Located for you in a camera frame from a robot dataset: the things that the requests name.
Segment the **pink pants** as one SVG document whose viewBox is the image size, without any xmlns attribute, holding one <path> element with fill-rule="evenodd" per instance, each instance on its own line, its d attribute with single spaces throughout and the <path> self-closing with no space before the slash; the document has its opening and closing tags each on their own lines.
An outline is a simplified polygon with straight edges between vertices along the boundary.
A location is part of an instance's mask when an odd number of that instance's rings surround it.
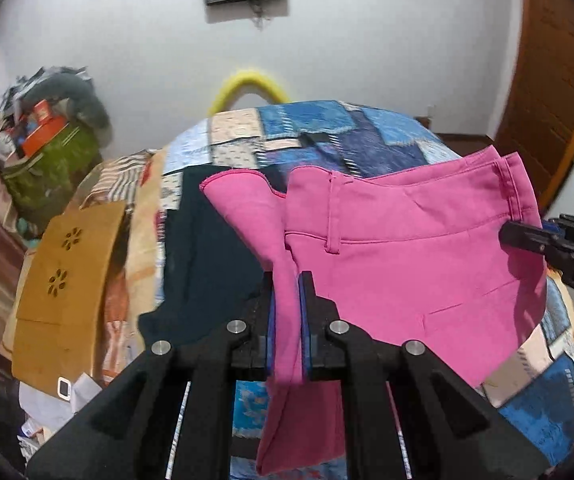
<svg viewBox="0 0 574 480">
<path fill-rule="evenodd" d="M 293 169 L 285 191 L 232 169 L 201 192 L 273 275 L 275 357 L 256 456 L 262 476 L 344 452 L 340 387 L 304 376 L 298 278 L 377 340 L 426 344 L 480 385 L 529 338 L 546 304 L 541 256 L 506 248 L 507 221 L 541 222 L 519 155 L 464 158 L 361 179 Z"/>
</svg>

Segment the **white papers pile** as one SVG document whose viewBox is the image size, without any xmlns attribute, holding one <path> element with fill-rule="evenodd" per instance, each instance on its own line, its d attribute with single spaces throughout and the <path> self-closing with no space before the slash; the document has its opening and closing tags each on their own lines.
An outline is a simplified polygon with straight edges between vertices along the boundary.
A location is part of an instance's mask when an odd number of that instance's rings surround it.
<svg viewBox="0 0 574 480">
<path fill-rule="evenodd" d="M 28 460 L 100 392 L 101 386 L 85 373 L 75 382 L 59 377 L 55 396 L 22 382 L 19 404 L 25 412 L 25 422 L 20 427 L 18 441 L 23 456 Z"/>
</svg>

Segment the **blue patchwork bedspread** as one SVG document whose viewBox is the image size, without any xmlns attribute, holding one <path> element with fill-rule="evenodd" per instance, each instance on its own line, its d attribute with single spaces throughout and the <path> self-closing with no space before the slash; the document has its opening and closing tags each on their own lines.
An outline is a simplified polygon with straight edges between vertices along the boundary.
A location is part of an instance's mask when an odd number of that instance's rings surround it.
<svg viewBox="0 0 574 480">
<path fill-rule="evenodd" d="M 168 144 L 158 226 L 156 309 L 162 304 L 166 214 L 180 206 L 183 172 L 195 166 L 257 169 L 284 186 L 296 167 L 360 177 L 450 162 L 455 153 L 403 114 L 338 101 L 230 110 L 202 120 Z M 574 307 L 556 271 L 546 278 L 542 322 L 480 393 L 552 464 L 574 445 Z"/>
</svg>

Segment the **striped orange pillow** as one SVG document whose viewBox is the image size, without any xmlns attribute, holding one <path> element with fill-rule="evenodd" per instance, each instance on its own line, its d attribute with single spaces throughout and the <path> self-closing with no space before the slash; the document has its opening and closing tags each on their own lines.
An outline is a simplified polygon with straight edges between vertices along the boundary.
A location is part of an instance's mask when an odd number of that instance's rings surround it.
<svg viewBox="0 0 574 480">
<path fill-rule="evenodd" d="M 68 211 L 124 202 L 125 216 L 101 308 L 98 380 L 107 385 L 145 349 L 138 318 L 156 308 L 160 191 L 166 151 L 145 150 L 98 164 Z"/>
</svg>

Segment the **dark navy folded garment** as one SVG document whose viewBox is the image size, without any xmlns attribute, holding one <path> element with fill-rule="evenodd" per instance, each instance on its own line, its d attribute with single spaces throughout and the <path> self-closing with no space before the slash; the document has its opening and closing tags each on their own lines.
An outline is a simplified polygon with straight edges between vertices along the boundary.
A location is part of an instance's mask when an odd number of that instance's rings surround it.
<svg viewBox="0 0 574 480">
<path fill-rule="evenodd" d="M 222 172 L 195 166 L 183 172 L 180 206 L 166 214 L 162 304 L 138 318 L 145 344 L 194 344 L 248 313 L 247 302 L 273 289 L 255 255 L 199 190 Z"/>
</svg>

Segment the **brown wooden door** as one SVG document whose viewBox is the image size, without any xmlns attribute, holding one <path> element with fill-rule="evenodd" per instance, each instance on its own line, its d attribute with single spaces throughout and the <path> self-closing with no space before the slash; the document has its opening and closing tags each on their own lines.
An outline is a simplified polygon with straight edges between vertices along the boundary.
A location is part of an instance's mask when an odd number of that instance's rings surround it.
<svg viewBox="0 0 574 480">
<path fill-rule="evenodd" d="M 546 211 L 574 164 L 574 0 L 523 0 L 515 75 L 494 145 L 520 155 Z"/>
</svg>

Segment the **green bag with clutter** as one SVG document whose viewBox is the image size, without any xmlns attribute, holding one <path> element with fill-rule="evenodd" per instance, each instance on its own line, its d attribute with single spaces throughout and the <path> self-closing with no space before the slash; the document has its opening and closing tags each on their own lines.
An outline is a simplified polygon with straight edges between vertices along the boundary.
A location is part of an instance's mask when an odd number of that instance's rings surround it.
<svg viewBox="0 0 574 480">
<path fill-rule="evenodd" d="M 20 218 L 44 230 L 101 161 L 93 129 L 63 102 L 20 102 L 0 118 L 0 176 Z"/>
</svg>

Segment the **yellow curved tube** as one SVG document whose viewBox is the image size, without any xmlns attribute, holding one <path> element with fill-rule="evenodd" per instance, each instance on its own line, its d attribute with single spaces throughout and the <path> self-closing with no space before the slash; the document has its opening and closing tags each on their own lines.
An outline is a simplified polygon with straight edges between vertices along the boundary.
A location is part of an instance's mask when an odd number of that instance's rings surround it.
<svg viewBox="0 0 574 480">
<path fill-rule="evenodd" d="M 209 107 L 208 115 L 214 116 L 229 110 L 240 96 L 254 93 L 272 104 L 285 104 L 291 101 L 288 93 L 270 76 L 259 70 L 237 70 L 230 75 L 217 91 Z"/>
</svg>

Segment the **grey stuffed pillow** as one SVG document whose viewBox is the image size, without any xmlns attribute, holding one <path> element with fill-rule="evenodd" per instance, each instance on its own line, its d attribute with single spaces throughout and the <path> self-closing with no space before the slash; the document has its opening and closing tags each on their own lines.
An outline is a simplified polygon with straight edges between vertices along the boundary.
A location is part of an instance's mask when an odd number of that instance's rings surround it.
<svg viewBox="0 0 574 480">
<path fill-rule="evenodd" d="M 50 105 L 64 101 L 66 118 L 89 126 L 96 134 L 99 145 L 108 148 L 112 141 L 109 114 L 88 80 L 69 73 L 51 74 L 42 78 L 20 99 L 22 110 L 27 112 L 43 100 Z"/>
</svg>

